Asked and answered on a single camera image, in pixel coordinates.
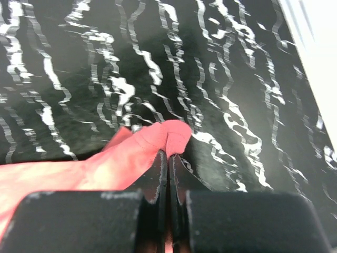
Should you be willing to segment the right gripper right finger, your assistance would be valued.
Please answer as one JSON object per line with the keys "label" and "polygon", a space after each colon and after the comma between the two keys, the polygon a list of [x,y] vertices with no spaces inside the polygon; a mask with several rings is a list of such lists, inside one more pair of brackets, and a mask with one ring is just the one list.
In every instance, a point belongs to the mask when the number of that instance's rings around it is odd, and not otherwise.
{"label": "right gripper right finger", "polygon": [[174,252],[331,252],[313,205],[289,193],[218,192],[169,161]]}

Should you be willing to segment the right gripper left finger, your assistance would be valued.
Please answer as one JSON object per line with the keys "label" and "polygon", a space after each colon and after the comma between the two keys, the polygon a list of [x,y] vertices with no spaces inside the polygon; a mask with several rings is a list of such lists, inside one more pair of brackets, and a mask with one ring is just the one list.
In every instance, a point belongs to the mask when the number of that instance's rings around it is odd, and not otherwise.
{"label": "right gripper left finger", "polygon": [[167,159],[123,191],[38,191],[16,207],[1,252],[164,252]]}

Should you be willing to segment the salmon pink t-shirt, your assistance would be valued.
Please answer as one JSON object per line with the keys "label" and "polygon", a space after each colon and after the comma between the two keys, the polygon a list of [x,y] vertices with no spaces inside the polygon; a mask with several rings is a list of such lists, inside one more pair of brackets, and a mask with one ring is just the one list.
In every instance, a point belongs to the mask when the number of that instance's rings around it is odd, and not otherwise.
{"label": "salmon pink t-shirt", "polygon": [[1,233],[28,194],[52,190],[124,190],[162,150],[182,154],[192,135],[188,124],[168,120],[136,132],[121,127],[99,153],[83,161],[47,161],[1,166]]}

